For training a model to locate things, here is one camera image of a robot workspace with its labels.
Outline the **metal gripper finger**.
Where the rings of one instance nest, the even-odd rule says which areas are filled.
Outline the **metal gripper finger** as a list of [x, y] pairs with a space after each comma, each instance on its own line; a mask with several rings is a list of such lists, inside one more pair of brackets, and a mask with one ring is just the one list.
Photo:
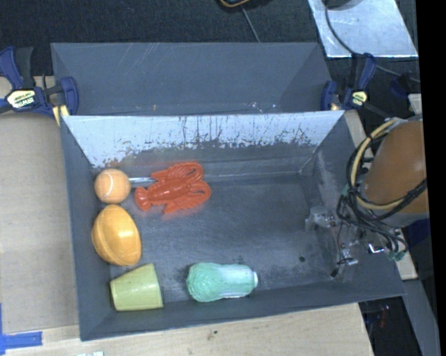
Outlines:
[[334, 212], [324, 206], [313, 206], [305, 220], [305, 229], [311, 231], [315, 228], [332, 228], [336, 225]]
[[336, 266], [331, 271], [330, 277], [332, 279], [335, 278], [344, 278], [346, 271], [356, 266], [359, 261], [356, 258], [346, 257], [337, 261]]

